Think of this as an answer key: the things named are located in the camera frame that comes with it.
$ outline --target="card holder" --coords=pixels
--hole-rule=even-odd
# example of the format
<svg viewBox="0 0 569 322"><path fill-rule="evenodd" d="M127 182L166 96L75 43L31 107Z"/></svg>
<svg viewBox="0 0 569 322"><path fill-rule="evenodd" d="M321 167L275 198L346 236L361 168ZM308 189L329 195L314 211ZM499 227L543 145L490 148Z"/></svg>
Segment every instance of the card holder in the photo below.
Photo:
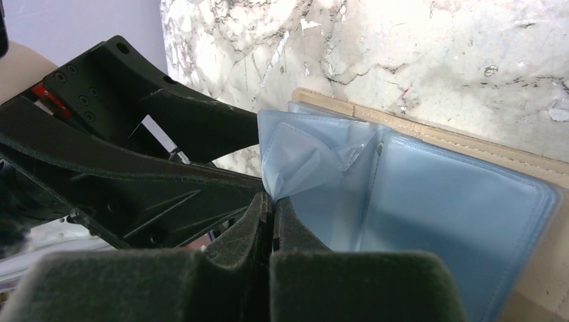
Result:
<svg viewBox="0 0 569 322"><path fill-rule="evenodd" d="M298 105L291 109L301 113L258 114L262 177L269 193L278 191L272 197L290 197L299 219L334 251L436 254L469 320L494 319L556 210L556 188L383 125L310 115L310 106Z"/></svg>

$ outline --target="tan leather edge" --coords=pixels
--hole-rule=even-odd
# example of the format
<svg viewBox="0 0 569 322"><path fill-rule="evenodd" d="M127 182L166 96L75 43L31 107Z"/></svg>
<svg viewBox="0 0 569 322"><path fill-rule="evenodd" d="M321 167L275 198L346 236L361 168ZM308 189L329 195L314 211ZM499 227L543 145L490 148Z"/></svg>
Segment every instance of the tan leather edge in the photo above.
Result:
<svg viewBox="0 0 569 322"><path fill-rule="evenodd" d="M473 156L560 187L565 203L542 234L506 302L503 321L567 321L569 319L569 164L490 143L479 138L409 121L358 104L340 101L307 89L295 89L292 101L308 103L385 124L394 130L436 146Z"/></svg>
<svg viewBox="0 0 569 322"><path fill-rule="evenodd" d="M56 68L32 49L10 42L8 53L0 58L0 105L40 82Z"/></svg>

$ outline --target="red component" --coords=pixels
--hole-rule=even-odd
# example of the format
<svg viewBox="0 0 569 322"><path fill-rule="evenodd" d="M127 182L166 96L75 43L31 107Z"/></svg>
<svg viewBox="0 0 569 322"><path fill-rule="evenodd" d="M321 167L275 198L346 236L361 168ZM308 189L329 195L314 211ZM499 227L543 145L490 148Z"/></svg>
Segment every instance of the red component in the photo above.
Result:
<svg viewBox="0 0 569 322"><path fill-rule="evenodd" d="M63 117L64 119L71 118L73 114L69 111L60 100L57 99L52 93L50 93L46 87L40 83L32 88L32 92L36 94L40 99L47 99L51 101L55 106L57 106L57 115Z"/></svg>

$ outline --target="marble surface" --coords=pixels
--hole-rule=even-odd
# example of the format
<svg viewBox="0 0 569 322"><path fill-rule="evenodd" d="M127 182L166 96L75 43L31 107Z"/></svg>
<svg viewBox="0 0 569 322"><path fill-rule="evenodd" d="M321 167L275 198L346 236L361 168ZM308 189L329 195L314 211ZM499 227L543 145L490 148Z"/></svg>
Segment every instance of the marble surface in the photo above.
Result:
<svg viewBox="0 0 569 322"><path fill-rule="evenodd" d="M561 0L162 0L168 72L242 109L323 94L569 161ZM218 160L258 175L255 148Z"/></svg>

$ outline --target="marble tabletop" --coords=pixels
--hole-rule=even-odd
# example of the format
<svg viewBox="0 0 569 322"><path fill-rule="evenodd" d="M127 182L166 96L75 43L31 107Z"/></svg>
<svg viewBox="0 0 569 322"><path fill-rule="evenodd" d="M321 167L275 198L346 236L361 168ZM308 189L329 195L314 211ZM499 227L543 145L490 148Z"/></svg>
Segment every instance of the marble tabletop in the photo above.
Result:
<svg viewBox="0 0 569 322"><path fill-rule="evenodd" d="M569 162L561 0L162 0L168 73L242 109L296 87ZM256 148L218 160L259 175Z"/></svg>

